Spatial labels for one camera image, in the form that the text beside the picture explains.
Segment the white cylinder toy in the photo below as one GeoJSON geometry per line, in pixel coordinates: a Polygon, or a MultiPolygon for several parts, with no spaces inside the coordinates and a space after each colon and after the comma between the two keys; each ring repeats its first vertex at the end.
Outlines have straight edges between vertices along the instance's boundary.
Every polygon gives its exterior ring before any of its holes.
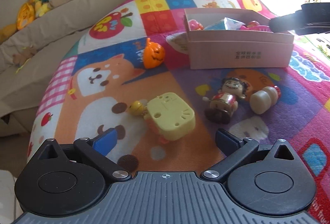
{"type": "Polygon", "coordinates": [[[271,106],[274,106],[281,97],[278,86],[266,86],[250,97],[250,106],[254,113],[263,114],[271,106]]]}

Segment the crosshair symbol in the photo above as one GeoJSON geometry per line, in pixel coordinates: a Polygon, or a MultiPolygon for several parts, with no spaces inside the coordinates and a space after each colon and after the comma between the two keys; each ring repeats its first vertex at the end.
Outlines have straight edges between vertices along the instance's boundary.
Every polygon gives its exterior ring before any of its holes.
{"type": "Polygon", "coordinates": [[[169,175],[169,174],[164,174],[164,175],[162,175],[162,178],[165,178],[165,179],[168,179],[168,178],[170,178],[171,176],[169,175]]]}

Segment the black hair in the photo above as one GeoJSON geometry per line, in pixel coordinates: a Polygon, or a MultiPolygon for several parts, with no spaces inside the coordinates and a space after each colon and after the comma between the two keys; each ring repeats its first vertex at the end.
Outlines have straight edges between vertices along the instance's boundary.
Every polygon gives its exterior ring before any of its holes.
{"type": "Polygon", "coordinates": [[[222,85],[221,85],[221,88],[223,87],[223,85],[224,85],[225,82],[227,82],[227,81],[236,81],[236,82],[240,83],[240,84],[242,85],[242,87],[243,87],[242,94],[245,95],[245,92],[246,92],[246,90],[248,89],[248,88],[247,88],[247,85],[248,85],[248,84],[247,84],[246,82],[242,82],[240,79],[237,79],[237,78],[235,78],[235,77],[223,78],[223,79],[222,79],[222,85]]]}

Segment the pink box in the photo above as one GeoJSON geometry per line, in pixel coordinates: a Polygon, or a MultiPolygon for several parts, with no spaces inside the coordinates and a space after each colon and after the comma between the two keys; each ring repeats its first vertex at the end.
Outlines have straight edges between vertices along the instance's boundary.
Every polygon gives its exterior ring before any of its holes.
{"type": "Polygon", "coordinates": [[[283,68],[290,62],[294,36],[288,32],[273,33],[243,30],[192,31],[187,21],[195,19],[204,27],[223,18],[244,23],[253,20],[268,26],[269,19],[248,9],[185,9],[190,68],[283,68]]]}

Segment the colorful blanket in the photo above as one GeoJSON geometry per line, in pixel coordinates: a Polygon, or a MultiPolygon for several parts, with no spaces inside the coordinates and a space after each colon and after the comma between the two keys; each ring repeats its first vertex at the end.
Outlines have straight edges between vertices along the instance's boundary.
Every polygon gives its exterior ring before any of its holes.
{"type": "Polygon", "coordinates": [[[296,37],[288,68],[190,70],[183,16],[184,9],[195,7],[246,8],[274,17],[259,0],[128,0],[97,22],[60,63],[37,112],[28,155],[46,138],[72,143],[115,128],[117,145],[107,157],[133,174],[136,170],[200,173],[224,158],[214,142],[219,127],[260,143],[284,138],[316,180],[310,213],[328,223],[330,68],[326,59],[305,37],[296,37]],[[142,62],[147,37],[166,50],[165,62],[150,70],[142,62]],[[202,97],[212,97],[227,76],[249,87],[230,124],[220,126],[205,118],[202,97]],[[264,114],[254,114],[248,102],[251,94],[273,85],[281,89],[280,100],[264,114]],[[126,109],[133,101],[147,102],[166,92],[178,94],[195,110],[196,128],[180,140],[160,144],[143,118],[126,109]]]}

